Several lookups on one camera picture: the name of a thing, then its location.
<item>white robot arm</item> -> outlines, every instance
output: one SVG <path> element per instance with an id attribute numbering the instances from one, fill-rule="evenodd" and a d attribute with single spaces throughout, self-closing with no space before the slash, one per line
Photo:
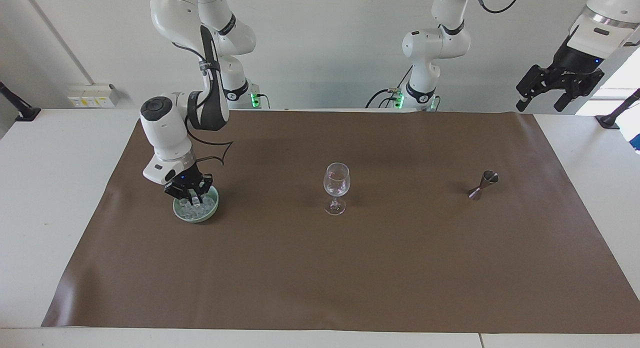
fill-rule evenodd
<path id="1" fill-rule="evenodd" d="M 471 36 L 464 29 L 464 15 L 469 0 L 434 0 L 435 29 L 412 31 L 404 37 L 402 51 L 411 60 L 413 69 L 409 82 L 403 86 L 403 107 L 422 111 L 434 97 L 441 70 L 435 59 L 464 56 L 471 47 Z"/>
<path id="2" fill-rule="evenodd" d="M 251 83 L 242 64 L 231 55 L 253 52 L 256 35 L 237 20 L 226 0 L 150 0 L 150 4 L 158 32 L 198 57 L 206 93 L 165 93 L 142 105 L 142 127 L 154 148 L 143 174 L 164 185 L 165 193 L 174 198 L 191 200 L 194 191 L 202 202 L 213 177 L 199 171 L 186 125 L 189 121 L 195 129 L 218 131 L 229 120 L 230 102 L 251 97 L 249 88 L 243 90 Z"/>
<path id="3" fill-rule="evenodd" d="M 640 0 L 589 0 L 548 68 L 534 65 L 517 85 L 523 112 L 531 100 L 551 90 L 565 93 L 555 104 L 562 112 L 578 97 L 587 97 L 604 77 L 599 66 L 640 27 Z"/>

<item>jigger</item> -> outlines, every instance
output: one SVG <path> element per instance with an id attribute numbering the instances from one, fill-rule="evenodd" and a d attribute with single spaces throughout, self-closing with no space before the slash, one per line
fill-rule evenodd
<path id="1" fill-rule="evenodd" d="M 498 173 L 493 170 L 485 170 L 484 173 L 482 173 L 482 181 L 480 182 L 480 185 L 469 190 L 469 198 L 474 201 L 479 201 L 480 198 L 482 198 L 482 190 L 489 186 L 493 186 L 498 183 L 499 180 L 500 177 L 498 176 Z"/>

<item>table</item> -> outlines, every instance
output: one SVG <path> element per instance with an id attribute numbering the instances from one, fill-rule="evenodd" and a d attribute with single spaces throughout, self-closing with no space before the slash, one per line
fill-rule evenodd
<path id="1" fill-rule="evenodd" d="M 137 120 L 135 109 L 45 110 L 34 123 L 16 124 L 0 140 L 0 327 L 39 327 L 62 272 L 98 205 Z M 617 131 L 604 131 L 593 118 L 536 116 L 542 131 L 600 229 L 622 272 L 640 296 L 640 156 Z M 589 141 L 575 136 L 590 134 Z M 65 207 L 74 202 L 73 211 Z M 482 336 L 485 348 L 588 347 L 583 336 Z M 640 345 L 640 335 L 599 336 L 587 341 L 611 347 Z M 429 346 L 478 348 L 478 334 L 347 332 L 246 332 L 132 329 L 3 329 L 0 347 L 103 346 L 233 342 L 234 346 Z"/>

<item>brown leather mat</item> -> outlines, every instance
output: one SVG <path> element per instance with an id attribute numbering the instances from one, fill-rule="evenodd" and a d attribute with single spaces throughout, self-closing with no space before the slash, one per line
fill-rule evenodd
<path id="1" fill-rule="evenodd" d="M 533 116 L 234 111 L 197 135 L 235 141 L 201 164 L 214 218 L 182 223 L 142 177 L 138 125 L 43 326 L 640 334 Z M 322 208 L 332 162 L 352 175 L 341 216 Z M 486 169 L 500 182 L 473 202 Z"/>

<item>blue object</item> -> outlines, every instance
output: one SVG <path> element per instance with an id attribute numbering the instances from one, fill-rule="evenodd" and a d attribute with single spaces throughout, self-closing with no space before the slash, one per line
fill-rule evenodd
<path id="1" fill-rule="evenodd" d="M 636 135 L 635 138 L 631 139 L 630 143 L 635 148 L 636 151 L 640 151 L 640 134 Z"/>

